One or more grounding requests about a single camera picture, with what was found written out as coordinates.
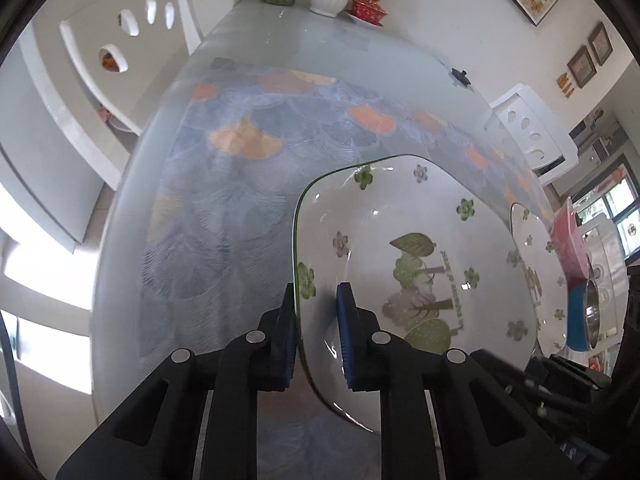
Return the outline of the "blue steel bowl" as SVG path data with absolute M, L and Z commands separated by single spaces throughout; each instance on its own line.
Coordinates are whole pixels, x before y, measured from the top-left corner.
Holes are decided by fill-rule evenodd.
M 570 350 L 586 352 L 596 348 L 600 336 L 599 292 L 590 278 L 568 294 L 567 345 Z

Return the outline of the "large square forest plate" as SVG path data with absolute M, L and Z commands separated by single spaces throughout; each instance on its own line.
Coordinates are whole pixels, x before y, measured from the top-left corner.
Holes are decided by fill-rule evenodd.
M 380 429 L 376 393 L 345 376 L 335 298 L 382 330 L 442 353 L 485 349 L 517 368 L 536 344 L 536 315 L 504 221 L 448 172 L 414 155 L 336 170 L 296 206 L 293 262 L 302 359 L 321 401 L 360 428 Z

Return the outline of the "pink cartoon bowl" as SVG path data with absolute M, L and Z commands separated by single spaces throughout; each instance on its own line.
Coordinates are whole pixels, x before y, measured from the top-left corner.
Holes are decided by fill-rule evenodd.
M 585 243 L 578 231 L 573 203 L 568 198 L 555 213 L 551 238 L 570 287 L 589 278 Z

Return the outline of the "white chair right near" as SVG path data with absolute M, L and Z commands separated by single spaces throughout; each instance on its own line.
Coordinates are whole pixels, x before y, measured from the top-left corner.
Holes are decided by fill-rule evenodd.
M 585 242 L 600 300 L 601 326 L 597 345 L 579 352 L 581 360 L 596 356 L 622 341 L 629 282 L 617 228 L 605 214 L 598 214 L 579 228 Z

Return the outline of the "white chair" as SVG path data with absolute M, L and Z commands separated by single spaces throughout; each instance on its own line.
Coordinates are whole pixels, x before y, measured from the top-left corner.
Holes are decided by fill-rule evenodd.
M 129 153 L 99 110 L 141 134 L 200 41 L 189 0 L 47 0 L 18 44 L 58 128 L 117 188 Z
M 600 300 L 601 326 L 597 345 L 579 352 L 581 360 L 596 356 L 622 341 L 629 282 L 617 228 L 605 214 L 598 214 L 579 228 L 585 242 Z
M 517 84 L 491 102 L 490 107 L 542 186 L 578 165 L 578 147 L 570 130 L 526 84 Z

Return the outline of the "small square forest plate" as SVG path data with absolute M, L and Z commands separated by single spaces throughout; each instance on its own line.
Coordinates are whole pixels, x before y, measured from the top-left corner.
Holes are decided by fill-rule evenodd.
M 557 354 L 567 343 L 567 281 L 544 222 L 525 206 L 511 206 L 511 234 L 524 266 L 532 297 L 540 352 L 545 358 Z

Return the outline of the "white chair right far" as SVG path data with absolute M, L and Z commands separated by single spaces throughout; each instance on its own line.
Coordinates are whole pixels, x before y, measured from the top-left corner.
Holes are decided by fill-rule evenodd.
M 517 84 L 491 102 L 490 107 L 542 186 L 578 165 L 578 147 L 570 130 L 526 84 Z

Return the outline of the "small black lid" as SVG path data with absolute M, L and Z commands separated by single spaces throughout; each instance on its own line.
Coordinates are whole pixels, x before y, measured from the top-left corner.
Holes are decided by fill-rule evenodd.
M 465 70 L 457 70 L 456 68 L 453 68 L 451 70 L 451 75 L 459 84 L 462 84 L 463 87 L 469 87 L 469 85 L 471 84 L 471 81 L 469 80 L 469 77 L 466 74 Z

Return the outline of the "small framed picture lower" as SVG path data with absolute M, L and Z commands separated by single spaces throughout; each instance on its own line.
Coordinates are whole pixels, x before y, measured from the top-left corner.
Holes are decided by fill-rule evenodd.
M 581 46 L 576 54 L 567 64 L 570 73 L 579 88 L 584 88 L 586 84 L 596 76 L 597 69 L 587 46 Z

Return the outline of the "small framed picture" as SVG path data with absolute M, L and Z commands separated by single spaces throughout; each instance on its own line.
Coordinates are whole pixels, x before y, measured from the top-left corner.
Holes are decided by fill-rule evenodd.
M 570 73 L 579 88 L 584 88 L 586 84 L 596 76 L 597 69 L 587 46 L 581 46 L 576 54 L 567 64 Z
M 613 53 L 613 46 L 605 24 L 599 22 L 588 37 L 594 58 L 602 66 Z

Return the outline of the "white chair left far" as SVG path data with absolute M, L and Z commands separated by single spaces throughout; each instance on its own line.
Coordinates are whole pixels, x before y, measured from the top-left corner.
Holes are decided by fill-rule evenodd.
M 58 128 L 117 188 L 129 153 L 99 110 L 141 134 L 200 41 L 189 0 L 47 0 L 18 44 Z

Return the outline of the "small framed picture upper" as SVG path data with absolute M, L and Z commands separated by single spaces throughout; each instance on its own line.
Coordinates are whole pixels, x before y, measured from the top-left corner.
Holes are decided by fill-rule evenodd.
M 613 46 L 605 24 L 599 22 L 588 37 L 594 58 L 602 66 L 613 53 Z

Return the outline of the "red lidded teacup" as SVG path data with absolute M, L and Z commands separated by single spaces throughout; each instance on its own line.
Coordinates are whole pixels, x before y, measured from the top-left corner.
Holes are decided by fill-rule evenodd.
M 387 13 L 380 5 L 380 0 L 352 0 L 347 13 L 360 22 L 373 26 L 381 26 Z

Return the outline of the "orange wall hanging tassels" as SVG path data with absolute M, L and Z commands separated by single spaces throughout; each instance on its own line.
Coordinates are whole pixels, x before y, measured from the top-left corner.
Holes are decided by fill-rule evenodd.
M 569 99 L 575 91 L 574 81 L 569 73 L 562 73 L 561 76 L 556 80 L 556 84 L 560 88 L 567 99 Z

